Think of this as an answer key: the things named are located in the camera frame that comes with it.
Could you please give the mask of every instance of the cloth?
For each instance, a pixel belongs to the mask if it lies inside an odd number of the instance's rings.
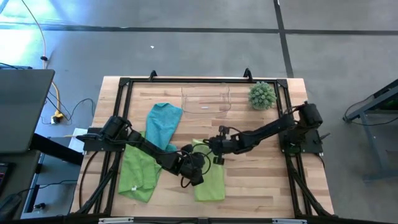
[[[147,116],[147,131],[141,135],[165,151],[176,151],[169,144],[175,132],[182,109],[169,103],[158,103]],[[118,192],[129,198],[148,202],[154,193],[161,166],[156,160],[136,147],[127,145],[124,150]]]
[[[196,144],[203,144],[201,141],[194,139],[192,146]],[[208,154],[210,149],[208,146],[197,146],[193,149],[194,152],[202,152]],[[224,184],[224,169],[223,166],[213,163],[215,155],[213,153],[208,154],[211,162],[210,170],[203,175],[204,182],[202,184],[194,186],[195,201],[197,202],[214,202],[225,199],[225,184]],[[202,172],[206,172],[209,167],[209,161],[205,158],[205,165],[202,168]]]

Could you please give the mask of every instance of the black desk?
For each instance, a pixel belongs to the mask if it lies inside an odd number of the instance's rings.
[[[34,133],[54,70],[0,70],[0,161],[15,166],[0,200],[31,187],[40,152],[80,165],[83,155]],[[14,218],[19,218],[28,191]]]

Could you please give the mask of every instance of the concrete floor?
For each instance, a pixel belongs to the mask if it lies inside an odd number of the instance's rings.
[[[118,27],[214,27],[277,29],[272,0],[28,1],[39,22]],[[280,0],[286,29],[397,30],[394,0]],[[21,2],[10,0],[0,21],[32,22]],[[105,75],[286,77],[278,34],[46,31],[49,68],[56,71],[68,109],[83,98],[98,99]],[[40,68],[37,30],[0,30],[0,61]],[[304,78],[308,97],[324,124],[326,176],[335,213],[345,218],[396,222],[398,181],[365,184],[374,161],[363,128],[341,117],[398,78],[398,36],[287,35],[295,78]],[[89,102],[71,125],[37,126],[44,136],[71,134],[92,121]],[[47,103],[42,116],[53,114]],[[393,129],[398,123],[379,128]]]

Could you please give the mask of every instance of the wooden tabletop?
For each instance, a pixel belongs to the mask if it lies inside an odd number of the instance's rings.
[[[113,113],[120,77],[104,77],[93,120],[93,127],[102,127]],[[292,105],[302,104],[307,99],[304,80],[288,79]],[[182,106],[182,87],[193,83],[135,83],[129,107],[128,119],[136,131],[144,131],[146,116],[156,103],[169,102]],[[191,144],[192,139],[203,139],[218,134],[219,125],[232,126],[241,130],[257,129],[278,118],[276,106],[265,111],[256,111],[248,105],[247,93],[250,84],[228,84],[231,108],[225,116],[199,118],[183,114],[173,135],[172,144],[182,147]],[[126,91],[120,109],[123,111]],[[81,174],[91,153],[85,156]],[[325,171],[320,159],[312,154],[303,154],[303,164],[308,188],[330,213],[333,213]],[[104,152],[93,159],[86,174],[82,198],[83,203],[98,186]],[[129,199],[117,193],[114,195],[112,216],[135,217],[227,217],[227,218],[270,218],[294,217],[292,199],[284,156],[280,152],[277,135],[263,140],[251,152],[225,155],[224,182],[226,197],[222,202],[195,202],[193,187],[180,186],[180,177],[166,171],[160,175],[155,192],[149,203]],[[108,196],[105,189],[101,211]],[[71,212],[78,210],[79,185]],[[297,191],[300,208],[304,211],[301,191]]]

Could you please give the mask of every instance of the green towel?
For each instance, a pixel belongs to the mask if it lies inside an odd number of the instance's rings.
[[[119,179],[119,194],[148,202],[154,193],[161,167],[154,158],[126,145]]]
[[[201,141],[194,139],[192,145],[203,144]],[[193,149],[194,152],[202,152],[208,154],[210,152],[207,146],[197,146]],[[213,163],[215,157],[213,153],[208,155],[211,167],[207,174],[203,175],[204,183],[194,186],[195,201],[197,202],[212,202],[220,201],[225,199],[225,184],[224,184],[224,169],[223,166]],[[209,161],[205,158],[205,165],[202,168],[202,172],[206,172]]]

